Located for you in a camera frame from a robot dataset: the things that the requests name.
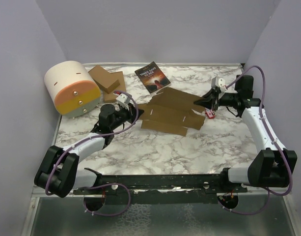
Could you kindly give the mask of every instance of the cylindrical object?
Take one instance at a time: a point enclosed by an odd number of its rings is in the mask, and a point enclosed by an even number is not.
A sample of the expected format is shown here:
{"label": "cylindrical object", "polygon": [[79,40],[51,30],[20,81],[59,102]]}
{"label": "cylindrical object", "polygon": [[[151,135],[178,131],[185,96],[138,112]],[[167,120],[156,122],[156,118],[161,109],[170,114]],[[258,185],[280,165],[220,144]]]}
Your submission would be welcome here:
{"label": "cylindrical object", "polygon": [[47,71],[44,82],[56,110],[64,116],[81,116],[100,102],[98,85],[77,61],[53,66]]}

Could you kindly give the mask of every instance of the small red object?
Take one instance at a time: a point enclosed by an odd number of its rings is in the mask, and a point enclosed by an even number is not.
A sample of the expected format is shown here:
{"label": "small red object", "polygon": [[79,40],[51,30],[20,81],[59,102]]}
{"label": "small red object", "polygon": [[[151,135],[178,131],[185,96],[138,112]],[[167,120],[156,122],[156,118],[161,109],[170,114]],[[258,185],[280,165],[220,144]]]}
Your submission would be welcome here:
{"label": "small red object", "polygon": [[206,108],[205,114],[207,115],[207,117],[208,117],[209,119],[213,119],[213,118],[216,117],[215,112],[213,112],[212,110],[209,110],[209,109],[207,109],[207,108]]}

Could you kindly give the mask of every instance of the book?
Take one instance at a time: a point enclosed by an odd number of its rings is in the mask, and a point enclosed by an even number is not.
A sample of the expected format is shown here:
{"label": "book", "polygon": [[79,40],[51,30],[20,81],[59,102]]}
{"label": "book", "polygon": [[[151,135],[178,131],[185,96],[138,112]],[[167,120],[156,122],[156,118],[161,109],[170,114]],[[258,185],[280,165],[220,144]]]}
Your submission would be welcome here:
{"label": "book", "polygon": [[149,65],[135,71],[140,81],[144,84],[150,94],[155,93],[166,86],[171,85],[170,80],[159,69],[153,61]]}

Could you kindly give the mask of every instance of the white marble tabletop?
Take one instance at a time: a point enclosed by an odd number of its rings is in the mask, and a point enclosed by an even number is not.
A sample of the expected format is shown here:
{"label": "white marble tabletop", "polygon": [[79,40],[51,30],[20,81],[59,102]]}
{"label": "white marble tabletop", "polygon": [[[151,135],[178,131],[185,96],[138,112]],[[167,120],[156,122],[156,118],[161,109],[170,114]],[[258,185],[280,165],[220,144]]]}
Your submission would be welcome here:
{"label": "white marble tabletop", "polygon": [[[141,67],[105,67],[109,72],[123,71],[127,92],[137,103],[152,97],[134,73]],[[222,77],[229,84],[241,74],[238,64],[160,68],[172,88],[198,96],[210,89],[213,77]],[[78,118],[62,117],[56,145],[72,144],[85,137],[97,122],[99,111],[100,106]],[[138,121],[130,130],[115,136],[107,148],[81,162],[79,169],[89,167],[105,175],[212,174],[220,173],[224,167],[246,167],[256,157],[247,126],[225,108],[217,111],[215,119],[206,119],[199,131],[189,128],[186,137],[140,126]]]}

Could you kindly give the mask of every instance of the flat cardboard sheet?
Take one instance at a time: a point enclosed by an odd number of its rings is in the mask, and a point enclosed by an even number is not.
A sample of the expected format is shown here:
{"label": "flat cardboard sheet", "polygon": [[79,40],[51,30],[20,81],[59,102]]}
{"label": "flat cardboard sheet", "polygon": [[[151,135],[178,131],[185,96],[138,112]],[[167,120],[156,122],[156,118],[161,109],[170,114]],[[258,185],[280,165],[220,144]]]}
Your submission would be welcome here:
{"label": "flat cardboard sheet", "polygon": [[[115,77],[120,83],[120,85],[117,88],[115,88],[115,90],[121,90],[121,91],[126,92],[123,72],[122,71],[113,72],[113,73],[111,73],[111,75],[113,77]],[[104,102],[106,102],[106,103],[115,102],[117,96],[113,94],[113,91],[111,93],[107,93],[107,92],[103,91]]]}
{"label": "flat cardboard sheet", "polygon": [[205,117],[196,114],[205,108],[194,105],[200,97],[173,88],[164,88],[148,104],[139,104],[144,113],[141,128],[186,136],[187,128],[200,130]]}
{"label": "flat cardboard sheet", "polygon": [[164,133],[169,133],[169,134],[177,134],[177,135],[182,135],[186,136],[186,133],[188,131],[187,128],[173,125],[173,124],[167,124],[167,123],[161,123],[153,120],[143,120],[141,124],[142,129],[152,129]]}
{"label": "flat cardboard sheet", "polygon": [[104,68],[97,65],[92,68],[89,72],[92,79],[97,83],[99,88],[106,93],[111,93],[120,85],[119,80],[112,75],[111,73],[107,72]]}

